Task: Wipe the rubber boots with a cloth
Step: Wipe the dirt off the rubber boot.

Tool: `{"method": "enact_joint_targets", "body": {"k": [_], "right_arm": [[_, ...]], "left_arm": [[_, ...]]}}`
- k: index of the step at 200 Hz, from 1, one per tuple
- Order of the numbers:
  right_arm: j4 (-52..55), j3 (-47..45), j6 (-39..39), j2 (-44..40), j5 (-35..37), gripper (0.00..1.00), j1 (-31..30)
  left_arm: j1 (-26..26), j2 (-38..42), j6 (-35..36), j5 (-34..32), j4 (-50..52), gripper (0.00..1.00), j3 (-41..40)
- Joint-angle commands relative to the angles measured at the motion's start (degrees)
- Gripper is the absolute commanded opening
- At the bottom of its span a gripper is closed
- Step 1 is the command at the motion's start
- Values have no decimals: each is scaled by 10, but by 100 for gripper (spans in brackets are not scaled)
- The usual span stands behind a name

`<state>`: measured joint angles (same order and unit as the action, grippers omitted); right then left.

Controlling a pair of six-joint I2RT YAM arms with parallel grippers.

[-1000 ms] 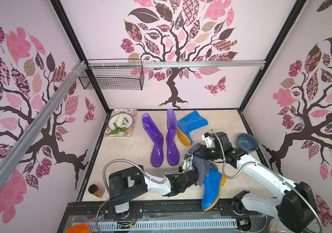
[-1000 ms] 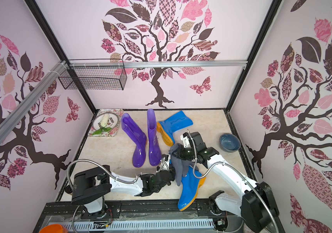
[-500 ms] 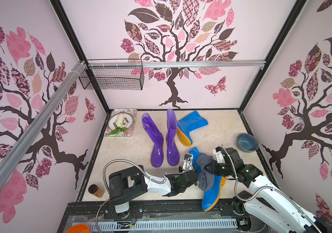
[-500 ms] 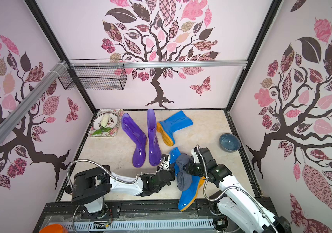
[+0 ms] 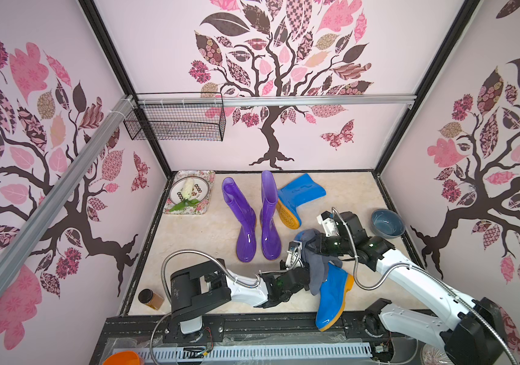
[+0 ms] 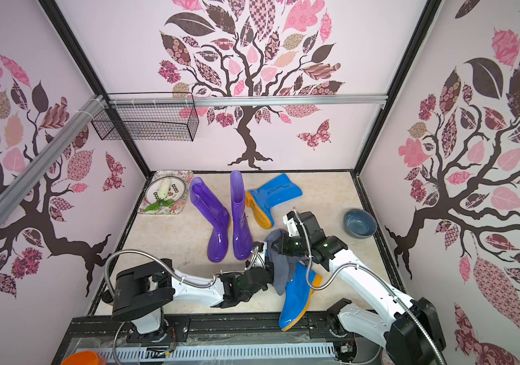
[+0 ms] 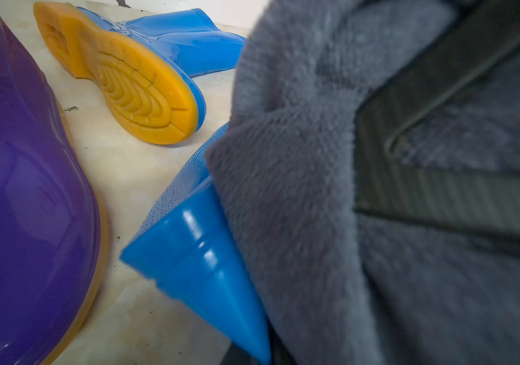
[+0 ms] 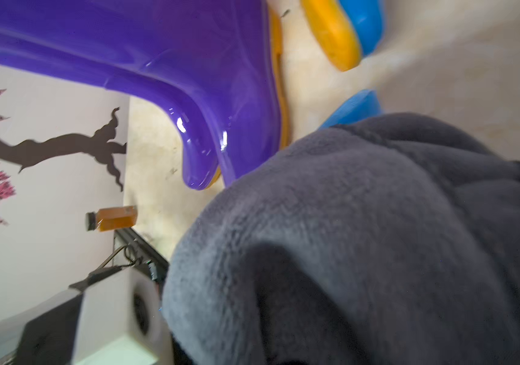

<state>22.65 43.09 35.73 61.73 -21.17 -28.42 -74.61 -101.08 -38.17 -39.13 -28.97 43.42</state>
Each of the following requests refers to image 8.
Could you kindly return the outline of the purple boot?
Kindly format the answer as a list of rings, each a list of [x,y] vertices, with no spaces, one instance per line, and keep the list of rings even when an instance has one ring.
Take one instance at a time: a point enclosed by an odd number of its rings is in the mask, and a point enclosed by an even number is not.
[[[281,53],[266,1],[0,1],[0,65],[159,106],[196,190],[287,146]]]

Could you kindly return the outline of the grey cloth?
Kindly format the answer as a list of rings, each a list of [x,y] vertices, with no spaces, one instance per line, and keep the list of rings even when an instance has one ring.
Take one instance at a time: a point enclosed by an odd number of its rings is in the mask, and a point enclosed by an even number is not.
[[[520,161],[412,113],[313,132],[205,207],[162,299],[179,364],[520,364]]]

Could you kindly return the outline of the blue boot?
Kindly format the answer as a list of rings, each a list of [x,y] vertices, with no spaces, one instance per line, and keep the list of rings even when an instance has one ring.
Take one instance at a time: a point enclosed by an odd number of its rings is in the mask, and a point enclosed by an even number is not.
[[[346,100],[334,111],[319,129],[358,123],[383,114],[383,108],[374,90],[362,90]]]
[[[380,0],[302,0],[310,30],[331,64],[348,71],[374,53],[386,30]]]

